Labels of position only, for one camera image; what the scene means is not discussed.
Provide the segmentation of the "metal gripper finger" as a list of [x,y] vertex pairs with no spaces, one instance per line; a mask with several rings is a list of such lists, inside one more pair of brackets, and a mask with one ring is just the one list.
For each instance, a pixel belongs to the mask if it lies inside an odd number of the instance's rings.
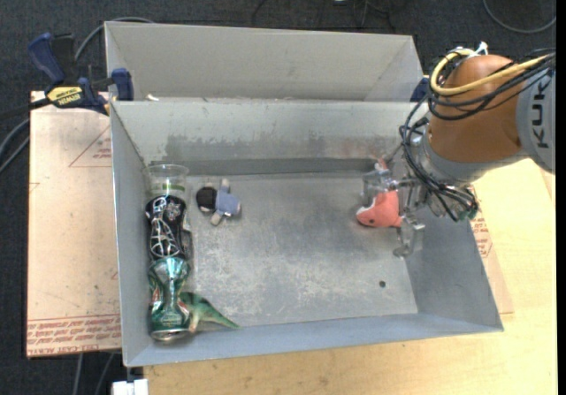
[[393,194],[396,204],[399,204],[398,181],[390,171],[369,171],[362,176],[363,191],[362,205],[370,207],[378,194]]
[[398,229],[399,246],[393,251],[398,258],[406,258],[422,248],[425,224],[414,215],[404,215]]

